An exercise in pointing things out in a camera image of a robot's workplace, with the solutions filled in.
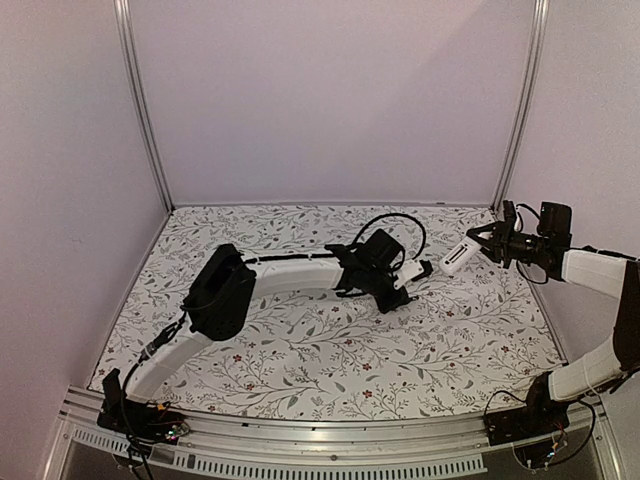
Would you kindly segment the white remote control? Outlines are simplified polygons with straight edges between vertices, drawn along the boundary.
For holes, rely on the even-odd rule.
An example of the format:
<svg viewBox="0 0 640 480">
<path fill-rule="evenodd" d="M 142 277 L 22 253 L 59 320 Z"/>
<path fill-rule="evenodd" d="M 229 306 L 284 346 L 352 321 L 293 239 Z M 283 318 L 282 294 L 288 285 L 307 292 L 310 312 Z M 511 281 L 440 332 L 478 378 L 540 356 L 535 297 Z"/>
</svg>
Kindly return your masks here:
<svg viewBox="0 0 640 480">
<path fill-rule="evenodd" d="M 441 271 L 448 276 L 453 276 L 478 253 L 481 248 L 482 246 L 477 241 L 465 236 L 440 259 L 439 267 Z"/>
</svg>

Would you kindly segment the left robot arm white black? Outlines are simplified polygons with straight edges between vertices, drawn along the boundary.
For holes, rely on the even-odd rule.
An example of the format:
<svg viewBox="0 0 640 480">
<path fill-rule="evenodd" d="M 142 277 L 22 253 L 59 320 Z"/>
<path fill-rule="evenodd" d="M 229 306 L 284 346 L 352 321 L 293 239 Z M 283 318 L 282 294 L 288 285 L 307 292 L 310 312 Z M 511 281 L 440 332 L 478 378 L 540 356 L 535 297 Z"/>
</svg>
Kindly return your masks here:
<svg viewBox="0 0 640 480">
<path fill-rule="evenodd" d="M 139 353 L 127 373 L 103 379 L 111 419 L 128 434 L 148 426 L 149 402 L 161 384 L 197 353 L 244 328 L 251 302 L 271 294 L 332 290 L 370 296 L 381 313 L 409 303 L 401 269 L 404 247 L 383 230 L 365 242 L 329 244 L 322 253 L 246 259 L 232 244 L 219 246 L 196 276 L 178 317 Z"/>
</svg>

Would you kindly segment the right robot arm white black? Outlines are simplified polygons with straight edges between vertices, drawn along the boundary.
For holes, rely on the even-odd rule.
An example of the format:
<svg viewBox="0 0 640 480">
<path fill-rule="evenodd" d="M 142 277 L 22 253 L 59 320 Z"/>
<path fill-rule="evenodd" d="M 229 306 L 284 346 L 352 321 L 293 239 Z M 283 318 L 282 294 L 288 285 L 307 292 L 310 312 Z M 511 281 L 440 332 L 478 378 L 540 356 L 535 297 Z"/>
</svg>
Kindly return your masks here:
<svg viewBox="0 0 640 480">
<path fill-rule="evenodd" d="M 613 333 L 578 360 L 548 373 L 540 383 L 546 397 L 533 400 L 517 415 L 517 427 L 537 436 L 552 424 L 552 402 L 577 400 L 603 385 L 623 382 L 639 371 L 639 260 L 591 247 L 571 246 L 572 209 L 543 202 L 534 234 L 516 229 L 519 215 L 511 201 L 503 202 L 503 218 L 471 228 L 466 237 L 489 260 L 507 268 L 513 262 L 535 265 L 547 279 L 584 287 L 619 301 Z"/>
</svg>

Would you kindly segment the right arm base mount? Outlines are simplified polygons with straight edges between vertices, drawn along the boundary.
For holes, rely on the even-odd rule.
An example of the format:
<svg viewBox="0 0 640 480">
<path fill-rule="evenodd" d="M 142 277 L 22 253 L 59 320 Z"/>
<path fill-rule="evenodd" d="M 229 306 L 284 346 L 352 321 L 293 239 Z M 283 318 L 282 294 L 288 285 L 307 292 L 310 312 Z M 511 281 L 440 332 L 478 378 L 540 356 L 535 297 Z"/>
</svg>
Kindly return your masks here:
<svg viewBox="0 0 640 480">
<path fill-rule="evenodd" d="M 566 440 L 569 403 L 551 398 L 550 376 L 549 372 L 538 376 L 529 387 L 524 400 L 506 390 L 497 390 L 489 397 L 483 411 L 483 422 L 491 446 L 553 435 L 550 440 L 514 450 L 516 460 L 528 470 L 549 467 Z M 489 407 L 495 397 L 507 397 L 520 403 L 520 406 L 490 413 Z"/>
</svg>

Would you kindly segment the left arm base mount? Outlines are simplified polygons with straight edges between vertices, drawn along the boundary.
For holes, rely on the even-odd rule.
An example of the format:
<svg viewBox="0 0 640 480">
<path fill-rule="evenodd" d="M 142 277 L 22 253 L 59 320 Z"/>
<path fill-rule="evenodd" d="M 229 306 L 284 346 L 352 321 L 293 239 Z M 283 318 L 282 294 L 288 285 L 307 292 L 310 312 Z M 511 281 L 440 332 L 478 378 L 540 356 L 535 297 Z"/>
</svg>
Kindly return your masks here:
<svg viewBox="0 0 640 480">
<path fill-rule="evenodd" d="M 97 418 L 103 429 L 129 435 L 148 444 L 176 444 L 190 433 L 186 417 L 169 408 L 169 403 L 131 400 L 125 386 L 132 376 L 128 373 L 121 383 L 120 370 L 113 369 L 102 381 L 104 400 Z"/>
</svg>

